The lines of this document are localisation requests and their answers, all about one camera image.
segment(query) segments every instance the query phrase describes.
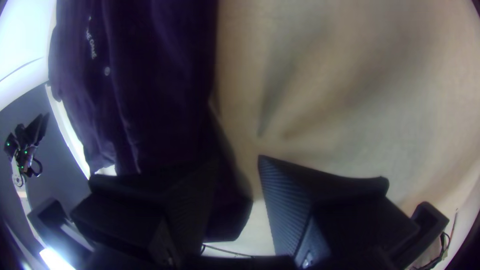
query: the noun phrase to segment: white ceiling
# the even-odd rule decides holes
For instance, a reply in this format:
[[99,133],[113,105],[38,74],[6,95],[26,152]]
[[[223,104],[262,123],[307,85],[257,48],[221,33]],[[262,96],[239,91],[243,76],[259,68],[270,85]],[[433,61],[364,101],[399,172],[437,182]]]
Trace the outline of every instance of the white ceiling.
[[[7,1],[0,15],[0,110],[48,80],[47,52],[55,3]],[[35,59],[39,60],[15,71]]]

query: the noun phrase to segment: wire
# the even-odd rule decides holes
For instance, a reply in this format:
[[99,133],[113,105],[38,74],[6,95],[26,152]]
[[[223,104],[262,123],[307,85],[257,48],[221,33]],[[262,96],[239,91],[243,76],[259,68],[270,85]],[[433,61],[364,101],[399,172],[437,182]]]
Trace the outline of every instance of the wire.
[[202,249],[201,253],[204,252],[205,248],[209,248],[209,249],[212,249],[212,250],[229,253],[229,254],[233,254],[233,255],[236,255],[236,256],[244,256],[244,257],[250,257],[250,258],[254,257],[252,255],[247,255],[247,254],[242,254],[242,253],[238,253],[238,252],[228,251],[228,250],[225,250],[225,249],[221,249],[221,248],[214,247],[214,246],[211,246],[211,245],[206,245],[206,244],[204,244],[203,247],[204,248]]

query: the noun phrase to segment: beige wall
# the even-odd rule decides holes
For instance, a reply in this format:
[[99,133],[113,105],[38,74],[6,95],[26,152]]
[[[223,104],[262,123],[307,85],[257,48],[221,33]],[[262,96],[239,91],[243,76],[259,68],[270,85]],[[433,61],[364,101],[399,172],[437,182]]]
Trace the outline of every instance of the beige wall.
[[453,218],[480,174],[480,19],[469,0],[224,0],[217,111],[256,201],[237,251],[271,253],[257,155],[382,175],[407,215]]

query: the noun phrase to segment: dark purple shirt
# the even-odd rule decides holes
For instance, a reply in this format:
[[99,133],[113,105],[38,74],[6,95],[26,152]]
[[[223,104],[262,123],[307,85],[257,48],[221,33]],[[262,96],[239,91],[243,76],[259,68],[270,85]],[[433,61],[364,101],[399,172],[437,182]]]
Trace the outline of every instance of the dark purple shirt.
[[131,174],[201,155],[213,88],[215,0],[58,0],[48,59],[95,172]]

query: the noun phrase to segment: light fixture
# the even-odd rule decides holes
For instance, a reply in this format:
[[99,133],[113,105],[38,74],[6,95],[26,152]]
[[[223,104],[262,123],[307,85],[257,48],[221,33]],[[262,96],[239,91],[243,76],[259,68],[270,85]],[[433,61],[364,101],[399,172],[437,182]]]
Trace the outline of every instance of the light fixture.
[[40,251],[40,256],[50,270],[75,270],[75,268],[51,248],[45,248]]

